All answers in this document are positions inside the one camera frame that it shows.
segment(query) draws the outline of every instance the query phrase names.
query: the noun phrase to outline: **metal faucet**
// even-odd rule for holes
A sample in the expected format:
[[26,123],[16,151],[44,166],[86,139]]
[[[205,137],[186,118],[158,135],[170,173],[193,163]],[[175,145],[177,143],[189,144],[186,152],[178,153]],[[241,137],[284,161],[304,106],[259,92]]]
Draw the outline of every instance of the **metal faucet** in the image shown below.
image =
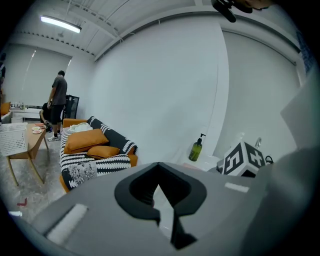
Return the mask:
[[259,137],[257,140],[256,140],[256,142],[255,142],[255,147],[258,149],[258,148],[260,148],[260,146],[261,146],[261,137]]

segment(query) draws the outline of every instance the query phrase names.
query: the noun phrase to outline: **bottle on counter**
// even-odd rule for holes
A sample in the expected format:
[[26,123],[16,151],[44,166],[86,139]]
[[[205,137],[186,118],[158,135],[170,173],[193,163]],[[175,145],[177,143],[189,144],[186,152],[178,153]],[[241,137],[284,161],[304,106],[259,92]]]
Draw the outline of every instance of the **bottle on counter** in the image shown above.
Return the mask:
[[200,138],[198,138],[197,142],[195,142],[192,146],[191,152],[189,154],[189,160],[195,162],[198,160],[198,157],[200,155],[200,152],[202,150],[202,136],[206,136],[203,133],[201,133]]

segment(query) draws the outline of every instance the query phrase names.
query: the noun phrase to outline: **red floor marking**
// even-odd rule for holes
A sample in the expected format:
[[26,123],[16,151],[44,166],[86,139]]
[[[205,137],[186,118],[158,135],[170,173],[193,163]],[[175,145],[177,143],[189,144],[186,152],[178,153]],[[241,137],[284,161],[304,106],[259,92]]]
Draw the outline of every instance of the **red floor marking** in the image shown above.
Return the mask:
[[18,202],[16,205],[17,206],[26,206],[27,205],[27,198],[24,199],[24,203],[23,202]]

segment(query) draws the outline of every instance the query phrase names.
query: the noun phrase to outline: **perforated plastic basket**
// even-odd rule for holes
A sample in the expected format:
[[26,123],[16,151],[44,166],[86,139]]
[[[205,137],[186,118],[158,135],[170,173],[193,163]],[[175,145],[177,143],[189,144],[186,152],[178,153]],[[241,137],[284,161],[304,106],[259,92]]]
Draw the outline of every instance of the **perforated plastic basket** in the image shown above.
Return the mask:
[[27,122],[2,124],[0,150],[6,157],[28,151]]

